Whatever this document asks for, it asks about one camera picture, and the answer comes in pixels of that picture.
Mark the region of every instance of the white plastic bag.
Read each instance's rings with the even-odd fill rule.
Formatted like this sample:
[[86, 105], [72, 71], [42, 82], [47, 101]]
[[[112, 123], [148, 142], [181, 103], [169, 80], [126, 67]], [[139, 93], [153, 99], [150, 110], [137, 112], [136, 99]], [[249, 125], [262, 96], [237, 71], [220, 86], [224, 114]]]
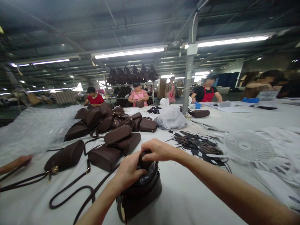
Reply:
[[161, 99], [162, 108], [159, 115], [154, 119], [157, 126], [162, 130], [179, 130], [188, 125], [187, 119], [180, 112], [178, 106], [169, 105], [169, 101], [165, 98]]

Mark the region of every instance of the pink shirt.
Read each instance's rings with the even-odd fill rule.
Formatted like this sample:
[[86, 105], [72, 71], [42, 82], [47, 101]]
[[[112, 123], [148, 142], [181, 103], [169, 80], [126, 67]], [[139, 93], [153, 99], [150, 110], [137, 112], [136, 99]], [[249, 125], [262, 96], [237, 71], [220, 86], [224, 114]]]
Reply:
[[[138, 100], [139, 98], [147, 97], [147, 96], [149, 96], [147, 92], [144, 89], [141, 89], [141, 92], [139, 94], [137, 94], [135, 91], [132, 91], [129, 98]], [[144, 100], [144, 106], [148, 106], [147, 101], [145, 100]]]

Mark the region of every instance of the hand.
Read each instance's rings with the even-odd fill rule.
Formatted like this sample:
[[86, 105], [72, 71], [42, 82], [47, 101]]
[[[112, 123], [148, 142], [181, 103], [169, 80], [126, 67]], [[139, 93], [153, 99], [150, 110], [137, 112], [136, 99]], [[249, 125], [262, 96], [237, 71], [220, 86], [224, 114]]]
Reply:
[[32, 157], [33, 157], [33, 155], [20, 156], [19, 158], [15, 159], [14, 161], [10, 162], [9, 164], [6, 164], [4, 166], [5, 173], [12, 171], [19, 166], [27, 166], [30, 163]]
[[120, 192], [133, 185], [141, 176], [147, 174], [147, 170], [137, 170], [138, 159], [141, 151], [137, 151], [129, 156], [126, 156], [121, 162], [118, 172], [113, 177], [112, 182], [116, 185]]
[[142, 144], [141, 151], [151, 150], [151, 154], [146, 154], [143, 161], [168, 161], [173, 160], [176, 153], [181, 151], [156, 138]]

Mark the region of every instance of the plastic sheet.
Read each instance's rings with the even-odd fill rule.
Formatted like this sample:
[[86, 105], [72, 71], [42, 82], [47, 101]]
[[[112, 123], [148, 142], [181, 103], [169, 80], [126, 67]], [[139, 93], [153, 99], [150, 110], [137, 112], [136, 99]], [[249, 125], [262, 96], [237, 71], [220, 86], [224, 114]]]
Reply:
[[82, 105], [66, 108], [28, 108], [14, 122], [0, 128], [0, 166], [21, 155], [44, 153], [52, 144], [63, 142]]

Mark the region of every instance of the cardboard box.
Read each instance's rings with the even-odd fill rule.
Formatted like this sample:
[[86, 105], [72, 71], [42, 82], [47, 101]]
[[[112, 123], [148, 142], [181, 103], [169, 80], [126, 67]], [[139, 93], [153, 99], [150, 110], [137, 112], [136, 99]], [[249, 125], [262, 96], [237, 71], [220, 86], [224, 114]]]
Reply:
[[166, 78], [160, 78], [158, 79], [158, 83], [167, 83], [167, 79]]
[[158, 99], [162, 99], [162, 98], [164, 98], [165, 97], [165, 94], [157, 94], [157, 98]]
[[161, 84], [157, 84], [157, 89], [166, 89], [167, 84], [165, 83], [161, 83]]
[[165, 89], [157, 89], [157, 94], [165, 94]]

